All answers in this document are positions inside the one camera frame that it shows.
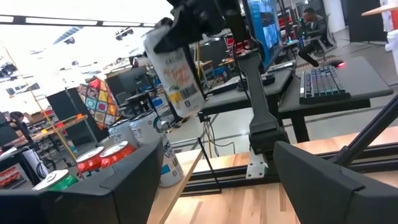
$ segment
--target computer mouse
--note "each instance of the computer mouse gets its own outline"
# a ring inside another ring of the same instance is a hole
[[[335,60],[329,60],[322,64],[322,66],[328,66],[328,65],[338,68],[344,65],[344,61],[340,59],[335,59]]]

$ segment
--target floor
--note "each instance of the floor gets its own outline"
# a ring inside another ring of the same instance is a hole
[[[396,85],[398,76],[392,54],[384,50],[382,43],[350,43],[347,29],[336,33],[335,38],[338,42],[338,48],[332,51],[330,55],[335,55],[342,60],[359,56],[365,57],[386,83],[391,85],[394,92],[398,91],[398,85]],[[304,61],[298,58],[297,64],[301,63],[304,63]],[[395,94],[371,99],[371,108],[306,117],[310,139],[325,139],[360,132],[394,96]],[[236,153],[248,151],[248,132],[251,119],[251,108],[211,116],[216,143],[226,145],[233,142]],[[296,143],[290,120],[285,119],[283,122],[290,142]],[[396,125],[398,125],[398,121],[391,124],[391,126]],[[203,124],[199,122],[197,117],[190,118],[181,128],[175,129],[168,135],[174,149],[178,151],[198,149],[197,137],[203,137]],[[191,141],[179,142],[186,139],[191,139]],[[219,155],[233,154],[233,145],[217,147]],[[210,153],[207,142],[205,143],[205,148]],[[213,146],[211,146],[211,155],[215,156]]]

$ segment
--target metal bracket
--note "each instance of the metal bracket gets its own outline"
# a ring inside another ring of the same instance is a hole
[[[263,154],[255,155],[254,151],[251,149],[250,161],[248,164],[248,169],[246,171],[246,179],[264,178],[267,168],[268,166],[264,160],[264,155]]]

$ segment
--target black computer monitor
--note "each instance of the black computer monitor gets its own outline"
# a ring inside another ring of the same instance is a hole
[[[132,94],[142,92],[146,88],[153,86],[147,74],[146,66],[132,68],[119,74],[118,77],[124,87],[124,90]]]
[[[264,49],[264,67],[268,68],[282,50],[282,37],[275,0],[243,0],[250,33]]]
[[[0,112],[0,147],[17,139],[18,135]]]

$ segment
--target keyboard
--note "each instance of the keyboard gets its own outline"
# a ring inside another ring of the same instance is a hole
[[[350,96],[333,66],[313,68],[303,72],[300,84],[301,104],[343,100]]]

